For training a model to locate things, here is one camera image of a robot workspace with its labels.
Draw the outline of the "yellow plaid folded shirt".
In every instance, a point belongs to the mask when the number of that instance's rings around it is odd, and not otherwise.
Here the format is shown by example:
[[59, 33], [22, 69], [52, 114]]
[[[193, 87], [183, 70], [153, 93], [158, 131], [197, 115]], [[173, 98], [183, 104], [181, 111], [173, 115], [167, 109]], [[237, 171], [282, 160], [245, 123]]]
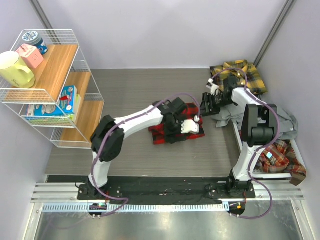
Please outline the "yellow plaid folded shirt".
[[253, 94], [261, 95], [268, 92], [256, 66], [245, 59], [227, 61], [222, 65], [210, 66], [209, 69], [213, 83], [218, 85], [221, 91], [224, 90], [225, 79], [228, 77], [235, 77], [236, 85], [244, 86], [246, 83], [246, 74], [247, 87]]

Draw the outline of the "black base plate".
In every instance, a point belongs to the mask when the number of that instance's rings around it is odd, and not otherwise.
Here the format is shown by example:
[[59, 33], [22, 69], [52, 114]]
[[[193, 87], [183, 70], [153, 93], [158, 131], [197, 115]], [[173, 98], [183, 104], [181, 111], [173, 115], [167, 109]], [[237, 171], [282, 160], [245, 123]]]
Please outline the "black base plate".
[[233, 177], [120, 177], [110, 176], [100, 189], [112, 204], [128, 198], [130, 205], [209, 205], [222, 200], [254, 199], [251, 180]]

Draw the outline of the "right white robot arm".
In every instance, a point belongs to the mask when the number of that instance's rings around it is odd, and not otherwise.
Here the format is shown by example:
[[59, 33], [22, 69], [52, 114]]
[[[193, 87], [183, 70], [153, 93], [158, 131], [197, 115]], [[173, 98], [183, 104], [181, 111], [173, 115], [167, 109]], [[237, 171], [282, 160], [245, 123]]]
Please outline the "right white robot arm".
[[227, 106], [243, 111], [240, 135], [243, 145], [239, 159], [222, 183], [209, 186], [211, 191], [236, 198], [253, 190], [251, 185], [255, 165], [261, 153], [278, 138], [280, 122], [277, 106], [261, 101], [248, 88], [238, 87], [233, 76], [226, 78], [223, 90], [214, 84], [213, 79], [209, 79], [206, 86], [210, 91], [202, 95], [202, 117], [217, 115]]

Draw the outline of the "white laundry basket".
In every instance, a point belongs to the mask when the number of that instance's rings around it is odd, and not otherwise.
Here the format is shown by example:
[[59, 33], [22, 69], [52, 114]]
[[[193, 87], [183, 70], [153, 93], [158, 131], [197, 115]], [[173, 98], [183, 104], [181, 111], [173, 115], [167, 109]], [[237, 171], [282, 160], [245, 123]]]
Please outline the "white laundry basket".
[[[241, 153], [242, 148], [243, 148], [243, 142], [241, 140], [240, 132], [238, 131], [237, 123], [234, 120], [232, 120], [231, 121], [231, 125], [232, 125], [233, 131], [234, 131], [234, 135], [235, 135], [235, 138], [236, 138], [236, 142], [237, 142], [237, 146], [238, 146], [238, 149], [239, 149], [239, 153]], [[303, 165], [305, 167], [306, 165], [305, 165], [304, 160], [302, 158], [302, 155], [301, 155], [301, 153], [299, 151], [299, 148], [298, 148], [298, 145], [296, 143], [296, 140], [295, 139], [290, 140], [290, 144], [291, 144], [291, 147], [294, 150], [296, 159], [299, 161], [299, 163], [301, 165]], [[266, 173], [266, 172], [263, 172], [262, 170], [254, 169], [252, 176], [255, 179], [271, 180], [271, 179], [289, 179], [291, 177], [291, 174], [289, 172]]]

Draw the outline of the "yellow mug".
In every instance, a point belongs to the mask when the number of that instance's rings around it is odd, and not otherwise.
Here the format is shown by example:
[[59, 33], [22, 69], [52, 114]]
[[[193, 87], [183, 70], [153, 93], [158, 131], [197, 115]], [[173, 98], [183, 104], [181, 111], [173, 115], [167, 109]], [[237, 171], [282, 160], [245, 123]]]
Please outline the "yellow mug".
[[12, 86], [29, 89], [35, 84], [35, 75], [15, 51], [0, 54], [0, 75]]

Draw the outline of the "blue product box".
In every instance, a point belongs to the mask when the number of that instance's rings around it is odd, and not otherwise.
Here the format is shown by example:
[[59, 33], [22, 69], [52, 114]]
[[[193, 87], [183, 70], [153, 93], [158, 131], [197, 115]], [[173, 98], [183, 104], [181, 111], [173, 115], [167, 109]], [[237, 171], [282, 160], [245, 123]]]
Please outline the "blue product box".
[[75, 85], [65, 86], [57, 105], [29, 104], [26, 109], [28, 117], [62, 117], [76, 115], [81, 102], [81, 96]]

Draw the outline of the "grey long sleeve shirt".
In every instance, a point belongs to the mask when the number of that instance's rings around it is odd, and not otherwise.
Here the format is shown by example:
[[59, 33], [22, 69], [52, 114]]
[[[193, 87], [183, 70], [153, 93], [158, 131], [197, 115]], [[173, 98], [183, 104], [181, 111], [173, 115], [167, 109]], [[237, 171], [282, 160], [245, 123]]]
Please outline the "grey long sleeve shirt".
[[[244, 117], [244, 109], [239, 106], [227, 105], [220, 109], [218, 114], [212, 115], [211, 118], [216, 120], [216, 127], [222, 128], [228, 125], [229, 121], [236, 123], [237, 129], [240, 131]], [[294, 115], [288, 114], [281, 107], [277, 108], [277, 116], [280, 122], [279, 140], [293, 140], [298, 135], [299, 124]]]

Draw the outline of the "blue round tin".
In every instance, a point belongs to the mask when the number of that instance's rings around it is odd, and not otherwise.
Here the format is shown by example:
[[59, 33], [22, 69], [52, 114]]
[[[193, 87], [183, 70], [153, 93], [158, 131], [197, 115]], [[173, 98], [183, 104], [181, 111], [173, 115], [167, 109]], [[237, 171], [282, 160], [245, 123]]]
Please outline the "blue round tin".
[[35, 30], [27, 31], [26, 33], [24, 33], [22, 36], [22, 41], [25, 44], [37, 47], [42, 55], [46, 54], [48, 51], [48, 47], [43, 38]]

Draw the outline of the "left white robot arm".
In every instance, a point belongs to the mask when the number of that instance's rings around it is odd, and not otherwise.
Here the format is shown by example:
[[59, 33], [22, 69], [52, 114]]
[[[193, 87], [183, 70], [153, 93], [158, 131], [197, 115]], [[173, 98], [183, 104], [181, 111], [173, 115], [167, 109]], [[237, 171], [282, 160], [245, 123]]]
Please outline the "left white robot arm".
[[97, 200], [106, 195], [111, 162], [118, 157], [124, 140], [129, 136], [160, 126], [160, 132], [169, 143], [175, 143], [182, 138], [182, 123], [186, 119], [183, 112], [186, 109], [187, 104], [178, 97], [173, 101], [154, 102], [128, 116], [103, 117], [90, 138], [93, 162], [88, 177], [91, 185], [89, 194]]

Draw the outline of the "pink cube box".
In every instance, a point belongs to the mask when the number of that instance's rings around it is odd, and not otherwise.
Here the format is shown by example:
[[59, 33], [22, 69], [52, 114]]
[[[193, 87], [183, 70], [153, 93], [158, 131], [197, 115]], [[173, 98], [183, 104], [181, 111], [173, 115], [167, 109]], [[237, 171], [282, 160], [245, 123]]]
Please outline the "pink cube box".
[[43, 55], [33, 45], [23, 43], [16, 52], [31, 69], [36, 69], [44, 61]]

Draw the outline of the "red black plaid shirt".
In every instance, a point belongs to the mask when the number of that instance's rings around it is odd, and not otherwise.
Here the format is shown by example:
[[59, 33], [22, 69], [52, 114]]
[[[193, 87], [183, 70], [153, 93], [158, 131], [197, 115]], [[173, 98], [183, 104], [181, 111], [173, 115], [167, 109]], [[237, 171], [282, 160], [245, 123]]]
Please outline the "red black plaid shirt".
[[[181, 115], [185, 115], [185, 120], [193, 119], [195, 115], [198, 114], [198, 107], [194, 102], [186, 103], [185, 109], [181, 112]], [[187, 133], [187, 140], [194, 140], [202, 138], [205, 136], [205, 131], [203, 129], [203, 119], [200, 118], [199, 122], [199, 133], [192, 134]], [[151, 126], [148, 128], [148, 131], [152, 133], [152, 140], [154, 145], [167, 144], [165, 143], [165, 134], [164, 134], [164, 124]]]

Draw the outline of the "orange plaid shirt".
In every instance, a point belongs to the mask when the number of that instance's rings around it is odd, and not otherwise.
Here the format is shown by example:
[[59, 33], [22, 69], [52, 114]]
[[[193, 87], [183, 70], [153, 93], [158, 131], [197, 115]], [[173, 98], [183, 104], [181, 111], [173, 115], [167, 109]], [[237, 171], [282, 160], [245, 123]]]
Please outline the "orange plaid shirt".
[[300, 185], [307, 176], [289, 140], [278, 139], [268, 146], [259, 156], [255, 169], [267, 174], [289, 173], [294, 186]]

